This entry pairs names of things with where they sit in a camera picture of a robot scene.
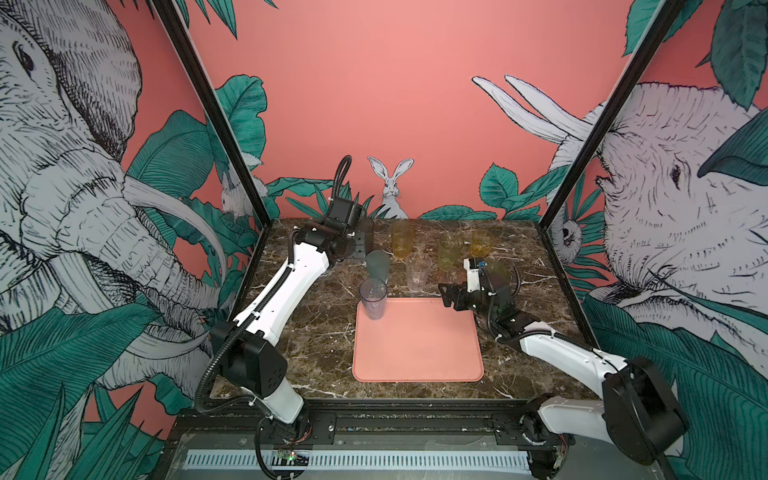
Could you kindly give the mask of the dark smoky tumbler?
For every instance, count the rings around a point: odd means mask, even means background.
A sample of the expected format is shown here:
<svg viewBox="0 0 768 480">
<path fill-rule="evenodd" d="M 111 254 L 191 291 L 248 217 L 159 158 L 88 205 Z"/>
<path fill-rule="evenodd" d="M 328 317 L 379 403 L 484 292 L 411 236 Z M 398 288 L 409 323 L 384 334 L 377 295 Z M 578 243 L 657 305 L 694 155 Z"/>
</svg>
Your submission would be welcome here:
<svg viewBox="0 0 768 480">
<path fill-rule="evenodd" d="M 359 221 L 356 230 L 356 243 L 362 258 L 365 258 L 373 250 L 373 241 L 374 222 L 370 218 L 364 217 Z"/>
</svg>

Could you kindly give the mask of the amber yellow tumbler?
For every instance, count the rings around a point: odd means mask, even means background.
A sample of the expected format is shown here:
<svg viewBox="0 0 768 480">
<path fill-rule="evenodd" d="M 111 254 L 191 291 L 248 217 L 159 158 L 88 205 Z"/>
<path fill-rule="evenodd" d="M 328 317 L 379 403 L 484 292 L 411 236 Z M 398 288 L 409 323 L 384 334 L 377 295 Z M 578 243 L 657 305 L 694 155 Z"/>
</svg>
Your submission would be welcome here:
<svg viewBox="0 0 768 480">
<path fill-rule="evenodd" d="M 410 220 L 398 219 L 390 227 L 390 246 L 398 260 L 405 260 L 412 252 L 415 224 Z"/>
</svg>

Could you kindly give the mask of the blue-grey clear tumbler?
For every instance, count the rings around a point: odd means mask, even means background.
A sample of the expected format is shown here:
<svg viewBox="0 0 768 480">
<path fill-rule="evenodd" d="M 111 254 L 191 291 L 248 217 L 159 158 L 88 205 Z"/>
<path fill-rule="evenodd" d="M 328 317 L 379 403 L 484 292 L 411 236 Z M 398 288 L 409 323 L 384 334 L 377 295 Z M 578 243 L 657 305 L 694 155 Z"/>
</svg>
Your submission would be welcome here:
<svg viewBox="0 0 768 480">
<path fill-rule="evenodd" d="M 385 313 L 388 296 L 386 283 L 379 278 L 368 278 L 362 282 L 358 291 L 367 317 L 371 320 L 381 319 Z"/>
</svg>

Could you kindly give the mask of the pink plastic tray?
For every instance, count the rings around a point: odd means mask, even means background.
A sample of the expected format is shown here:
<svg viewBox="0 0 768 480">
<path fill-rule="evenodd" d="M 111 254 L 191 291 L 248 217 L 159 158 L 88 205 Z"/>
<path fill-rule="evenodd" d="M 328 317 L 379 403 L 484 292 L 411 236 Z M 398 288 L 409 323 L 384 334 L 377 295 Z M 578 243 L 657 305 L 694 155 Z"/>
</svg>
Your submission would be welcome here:
<svg viewBox="0 0 768 480">
<path fill-rule="evenodd" d="M 481 380 L 473 313 L 439 298 L 389 298 L 384 315 L 372 320 L 358 304 L 352 374 L 367 383 Z"/>
</svg>

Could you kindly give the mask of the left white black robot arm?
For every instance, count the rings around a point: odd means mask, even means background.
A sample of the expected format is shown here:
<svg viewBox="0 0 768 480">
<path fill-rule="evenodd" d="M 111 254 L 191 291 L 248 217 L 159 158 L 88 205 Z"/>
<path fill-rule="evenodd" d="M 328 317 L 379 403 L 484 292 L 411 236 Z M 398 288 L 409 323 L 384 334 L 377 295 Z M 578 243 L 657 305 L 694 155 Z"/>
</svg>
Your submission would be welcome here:
<svg viewBox="0 0 768 480">
<path fill-rule="evenodd" d="M 363 217 L 358 202 L 334 198 L 320 221 L 291 233 L 287 258 L 264 290 L 233 319 L 211 330 L 214 356 L 195 392 L 197 412 L 212 414 L 248 400 L 284 424 L 297 421 L 304 400 L 286 379 L 287 360 L 277 344 L 315 281 L 355 252 Z"/>
</svg>

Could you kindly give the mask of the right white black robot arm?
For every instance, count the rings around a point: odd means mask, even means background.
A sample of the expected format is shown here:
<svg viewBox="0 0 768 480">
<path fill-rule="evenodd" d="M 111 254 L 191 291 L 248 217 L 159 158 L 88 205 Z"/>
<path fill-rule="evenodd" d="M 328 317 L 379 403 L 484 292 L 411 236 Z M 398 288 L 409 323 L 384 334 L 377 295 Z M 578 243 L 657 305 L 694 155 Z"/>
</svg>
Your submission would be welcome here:
<svg viewBox="0 0 768 480">
<path fill-rule="evenodd" d="M 650 359 L 626 359 L 569 339 L 519 309 L 517 289 L 484 269 L 471 269 L 465 282 L 441 283 L 438 290 L 445 307 L 471 312 L 496 343 L 550 364 L 596 395 L 594 401 L 543 395 L 529 402 L 518 421 L 529 443 L 582 436 L 650 465 L 689 430 L 687 414 Z"/>
</svg>

